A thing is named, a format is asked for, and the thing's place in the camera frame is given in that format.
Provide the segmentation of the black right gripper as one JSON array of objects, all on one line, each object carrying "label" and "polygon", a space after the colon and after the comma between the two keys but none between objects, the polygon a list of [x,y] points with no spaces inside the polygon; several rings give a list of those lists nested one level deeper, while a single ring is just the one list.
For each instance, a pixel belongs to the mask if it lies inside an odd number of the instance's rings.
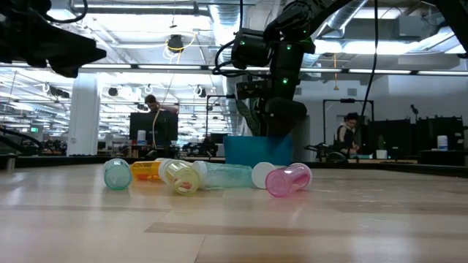
[{"label": "black right gripper", "polygon": [[260,136],[283,137],[306,117],[307,109],[301,102],[274,97],[260,99],[255,106],[255,114],[260,122]]}]

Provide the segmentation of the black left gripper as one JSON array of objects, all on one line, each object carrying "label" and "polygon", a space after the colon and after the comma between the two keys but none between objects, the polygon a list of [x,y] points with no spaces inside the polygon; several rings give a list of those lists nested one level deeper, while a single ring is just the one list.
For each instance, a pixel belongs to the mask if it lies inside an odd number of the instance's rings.
[{"label": "black left gripper", "polygon": [[25,61],[50,68],[63,77],[77,77],[79,67],[106,57],[95,40],[49,24],[51,7],[0,7],[0,62]]}]

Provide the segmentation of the black monitor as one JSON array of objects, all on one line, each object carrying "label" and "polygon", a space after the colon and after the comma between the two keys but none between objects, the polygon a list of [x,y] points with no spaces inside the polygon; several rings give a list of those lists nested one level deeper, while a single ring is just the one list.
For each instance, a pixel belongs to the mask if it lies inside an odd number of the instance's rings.
[{"label": "black monitor", "polygon": [[129,138],[137,140],[139,131],[146,132],[146,141],[155,142],[157,145],[166,145],[178,139],[178,115],[161,111],[156,113],[132,113],[129,119]]}]

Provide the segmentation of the black aluminium rig frame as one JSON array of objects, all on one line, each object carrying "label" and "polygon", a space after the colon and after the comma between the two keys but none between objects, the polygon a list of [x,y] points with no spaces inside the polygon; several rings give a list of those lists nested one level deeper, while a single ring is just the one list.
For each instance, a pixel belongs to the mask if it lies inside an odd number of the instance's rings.
[{"label": "black aluminium rig frame", "polygon": [[[14,161],[14,168],[57,167],[85,164],[104,164],[110,157],[103,156],[12,156],[0,155],[0,171],[6,170],[10,160]],[[391,172],[405,172],[424,175],[437,175],[452,178],[468,179],[468,167],[454,167],[428,164],[406,164],[401,162],[372,163],[359,161],[358,163],[334,164],[320,162],[305,162],[311,169],[369,169]]]}]

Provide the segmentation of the pink pill bottle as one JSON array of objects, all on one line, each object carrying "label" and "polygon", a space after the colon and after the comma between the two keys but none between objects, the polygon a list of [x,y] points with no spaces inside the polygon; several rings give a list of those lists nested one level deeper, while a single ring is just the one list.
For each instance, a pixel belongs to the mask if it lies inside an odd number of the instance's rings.
[{"label": "pink pill bottle", "polygon": [[302,163],[294,163],[269,172],[265,179],[265,187],[271,196],[283,198],[306,188],[311,181],[310,168]]}]

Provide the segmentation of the person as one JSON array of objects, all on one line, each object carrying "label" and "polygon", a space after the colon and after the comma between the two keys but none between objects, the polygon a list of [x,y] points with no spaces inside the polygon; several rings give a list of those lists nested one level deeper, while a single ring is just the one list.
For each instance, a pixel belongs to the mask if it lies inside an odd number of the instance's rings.
[{"label": "person", "polygon": [[354,139],[358,117],[359,114],[357,113],[348,113],[344,117],[344,123],[337,129],[336,142],[339,151],[343,154],[356,154],[359,150],[359,146],[355,143]]},{"label": "person", "polygon": [[178,114],[178,108],[173,106],[167,106],[160,104],[154,95],[147,95],[145,97],[145,104],[149,108],[151,112],[158,112],[158,111],[168,111],[170,113]]}]

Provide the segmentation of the orange pill bottle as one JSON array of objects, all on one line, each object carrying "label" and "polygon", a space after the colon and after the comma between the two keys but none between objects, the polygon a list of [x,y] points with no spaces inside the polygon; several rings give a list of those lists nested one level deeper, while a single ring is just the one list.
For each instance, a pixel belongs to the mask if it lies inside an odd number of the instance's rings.
[{"label": "orange pill bottle", "polygon": [[130,166],[130,171],[135,180],[143,181],[162,181],[167,183],[167,179],[164,175],[165,165],[168,164],[171,159],[158,158],[153,161],[136,161]]}]

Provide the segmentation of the black desk screen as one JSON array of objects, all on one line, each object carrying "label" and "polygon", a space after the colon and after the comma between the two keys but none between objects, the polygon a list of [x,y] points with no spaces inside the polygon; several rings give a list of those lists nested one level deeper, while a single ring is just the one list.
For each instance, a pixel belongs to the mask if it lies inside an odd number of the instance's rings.
[{"label": "black desk screen", "polygon": [[409,119],[372,121],[369,123],[369,149],[410,152],[411,132]]},{"label": "black desk screen", "polygon": [[464,149],[462,117],[420,118],[417,122],[417,141],[420,150],[437,148],[438,136],[448,138],[448,150]]}]

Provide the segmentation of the blue plastic basket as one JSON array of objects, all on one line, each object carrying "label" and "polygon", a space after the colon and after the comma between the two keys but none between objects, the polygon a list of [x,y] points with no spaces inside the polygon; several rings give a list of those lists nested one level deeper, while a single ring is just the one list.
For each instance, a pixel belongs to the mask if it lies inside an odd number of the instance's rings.
[{"label": "blue plastic basket", "polygon": [[286,137],[227,136],[224,138],[227,164],[254,167],[260,162],[289,165],[293,160],[293,141]]}]

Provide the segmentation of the green snake plant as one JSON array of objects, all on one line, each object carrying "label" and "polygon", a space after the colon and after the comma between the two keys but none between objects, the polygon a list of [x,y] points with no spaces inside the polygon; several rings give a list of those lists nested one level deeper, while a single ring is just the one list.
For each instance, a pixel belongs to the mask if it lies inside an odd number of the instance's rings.
[{"label": "green snake plant", "polygon": [[247,99],[235,101],[238,112],[244,117],[246,125],[254,136],[260,136],[260,119],[257,116],[257,111],[254,108],[257,99]]}]

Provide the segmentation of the black office chair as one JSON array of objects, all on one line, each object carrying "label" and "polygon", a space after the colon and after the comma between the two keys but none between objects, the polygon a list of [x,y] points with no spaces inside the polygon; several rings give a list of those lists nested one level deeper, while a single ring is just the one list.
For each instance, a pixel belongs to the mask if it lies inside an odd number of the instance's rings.
[{"label": "black office chair", "polygon": [[332,145],[319,143],[317,145],[306,145],[305,150],[316,153],[316,161],[333,164],[347,163],[347,157],[338,151],[335,151]]}]

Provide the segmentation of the black background rig frame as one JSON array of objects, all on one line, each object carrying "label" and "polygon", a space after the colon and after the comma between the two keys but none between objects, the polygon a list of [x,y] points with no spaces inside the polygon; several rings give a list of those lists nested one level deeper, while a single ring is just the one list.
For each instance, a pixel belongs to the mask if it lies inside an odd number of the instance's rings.
[{"label": "black background rig frame", "polygon": [[362,99],[352,99],[352,98],[347,98],[347,99],[323,99],[322,101],[322,140],[323,142],[327,142],[326,141],[326,135],[327,135],[327,125],[326,125],[326,121],[327,121],[327,118],[326,118],[326,112],[327,112],[327,109],[326,109],[326,103],[327,102],[339,102],[339,103],[345,103],[345,104],[354,104],[354,103],[357,103],[357,102],[360,102],[363,106],[363,109],[365,110],[366,109],[366,105],[365,103],[368,103],[371,105],[371,118],[370,118],[370,121],[374,121],[375,118],[374,118],[374,100],[362,100]]}]

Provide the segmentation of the pale teal pill bottle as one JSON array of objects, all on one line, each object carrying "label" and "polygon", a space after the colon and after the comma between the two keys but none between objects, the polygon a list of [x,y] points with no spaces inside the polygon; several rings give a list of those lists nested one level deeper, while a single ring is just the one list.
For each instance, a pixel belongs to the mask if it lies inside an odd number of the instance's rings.
[{"label": "pale teal pill bottle", "polygon": [[191,168],[200,176],[200,188],[251,188],[252,168],[238,164],[195,161]]}]

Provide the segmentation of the yellow pill bottle red pills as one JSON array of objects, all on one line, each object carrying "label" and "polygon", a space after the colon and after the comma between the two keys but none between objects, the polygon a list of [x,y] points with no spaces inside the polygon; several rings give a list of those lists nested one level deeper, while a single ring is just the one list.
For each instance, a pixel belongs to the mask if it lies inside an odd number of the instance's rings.
[{"label": "yellow pill bottle red pills", "polygon": [[169,160],[163,168],[167,184],[180,195],[194,194],[200,187],[200,176],[192,169],[192,163]]}]

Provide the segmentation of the silver spiral air duct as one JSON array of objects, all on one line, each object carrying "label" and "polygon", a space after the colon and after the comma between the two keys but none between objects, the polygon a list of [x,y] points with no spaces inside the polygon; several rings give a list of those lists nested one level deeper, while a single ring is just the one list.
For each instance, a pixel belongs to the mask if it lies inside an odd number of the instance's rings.
[{"label": "silver spiral air duct", "polygon": [[213,19],[213,35],[218,47],[217,62],[226,62],[231,59],[231,47],[228,45],[235,39],[235,34],[243,25],[244,5],[242,4],[215,4],[209,7]]},{"label": "silver spiral air duct", "polygon": [[341,41],[348,23],[355,17],[368,0],[352,0],[341,9],[329,15],[324,22],[312,33],[315,45],[314,54],[303,56],[302,67],[312,67],[321,55],[325,53],[340,53]]}]

